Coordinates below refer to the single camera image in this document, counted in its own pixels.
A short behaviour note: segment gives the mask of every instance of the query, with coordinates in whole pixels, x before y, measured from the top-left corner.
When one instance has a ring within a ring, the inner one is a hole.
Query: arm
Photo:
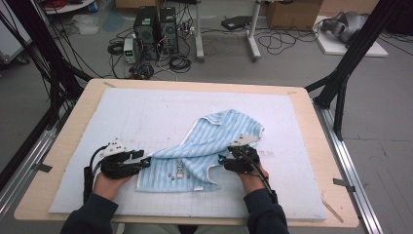
[[[111,179],[103,174],[96,177],[94,193],[78,211],[70,214],[60,233],[112,233],[110,219],[118,205],[112,200],[118,189],[130,177]]]
[[[268,173],[261,166],[260,170],[268,177]],[[256,175],[256,172],[250,175],[239,174],[246,193],[244,201],[249,213],[247,220],[249,233],[288,233],[282,207],[271,202],[264,183]]]

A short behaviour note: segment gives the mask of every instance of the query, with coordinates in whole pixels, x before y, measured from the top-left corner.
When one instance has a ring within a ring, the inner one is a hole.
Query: table
[[[49,207],[55,198],[67,162],[76,150],[82,133],[88,126],[103,92],[107,88],[114,87],[289,96],[319,184],[321,198],[327,211],[327,220],[319,222],[290,221],[288,224],[290,226],[358,226],[357,215],[346,187],[335,185],[332,182],[333,178],[341,178],[341,176],[308,93],[303,88],[112,79],[93,79],[89,82],[44,161],[44,164],[52,166],[53,169],[49,173],[37,173],[15,211],[16,219],[67,219],[68,214],[49,214]],[[112,221],[245,225],[245,220],[236,218],[116,215]]]
[[[81,4],[67,4],[61,9],[57,10],[46,10],[47,15],[54,15],[54,14],[60,14],[60,13],[66,13],[66,12],[72,12],[76,11],[78,9],[91,6],[90,11],[91,12],[96,12],[97,11],[97,4],[95,3],[94,0],[84,0]]]
[[[259,53],[257,43],[254,38],[255,26],[257,24],[259,9],[261,7],[261,0],[254,1],[254,8],[252,10],[252,21],[251,29],[246,31],[246,39],[252,50],[252,60],[257,61],[261,59],[261,54]],[[204,48],[203,48],[203,38],[201,36],[201,0],[197,0],[197,21],[196,21],[196,35],[195,35],[195,47],[197,50],[197,60],[204,62]]]

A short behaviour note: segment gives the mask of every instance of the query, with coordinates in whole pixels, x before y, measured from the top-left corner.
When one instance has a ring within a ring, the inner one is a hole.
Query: blue striped cloth
[[[213,191],[208,169],[218,166],[218,154],[228,155],[227,147],[240,135],[260,137],[260,123],[236,110],[200,118],[181,144],[152,154],[151,167],[142,170],[136,187],[144,192]]]

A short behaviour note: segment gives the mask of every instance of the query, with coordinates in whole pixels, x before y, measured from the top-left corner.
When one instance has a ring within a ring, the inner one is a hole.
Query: white desk
[[[197,60],[204,62],[204,48],[203,48],[203,38],[201,35],[201,2],[202,0],[197,0],[197,22],[196,22],[196,35],[195,35],[195,46],[197,49]],[[251,29],[246,31],[246,39],[248,40],[249,46],[252,50],[252,60],[257,61],[261,58],[261,54],[258,50],[257,43],[254,38],[255,26],[257,24],[259,9],[261,7],[261,0],[254,1],[254,8],[252,10],[252,22]]]

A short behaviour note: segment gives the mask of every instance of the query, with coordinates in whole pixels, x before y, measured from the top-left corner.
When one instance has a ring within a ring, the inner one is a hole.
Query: floor
[[[88,11],[80,10],[76,14],[88,14]],[[101,76],[111,73],[110,55],[106,51],[109,40],[132,26],[132,20],[122,18],[127,14],[117,12],[110,4],[103,5],[94,14],[99,17],[101,26],[97,35],[69,36],[73,48]],[[70,14],[62,16],[64,22],[71,17]],[[220,17],[203,19],[203,25],[223,29],[221,20]],[[265,20],[260,19],[258,26],[266,27]],[[265,31],[257,30],[256,38],[268,35]],[[270,55],[260,45],[262,59],[252,62],[243,34],[212,32],[203,34],[203,38],[204,63],[195,60],[194,40],[189,38],[191,69],[176,76],[162,71],[151,79],[305,87],[331,73],[342,58],[324,55],[317,42],[298,41],[277,56]],[[413,101],[413,44],[387,40],[410,54],[378,40],[389,56],[364,58],[354,71],[348,84],[343,137],[384,233],[404,234],[413,233],[413,107],[409,104]],[[278,46],[277,41],[273,43],[274,47]],[[181,46],[181,52],[186,50],[186,46]],[[82,67],[95,76],[85,65]],[[128,65],[122,58],[115,71],[118,76],[128,75]],[[0,97],[0,170],[3,170],[49,103],[44,84],[32,63],[14,62],[0,70]],[[21,195],[22,192],[0,221],[0,232],[57,233],[61,222],[28,222],[13,218]],[[290,232],[364,233],[364,230],[361,225],[354,229],[291,227]]]

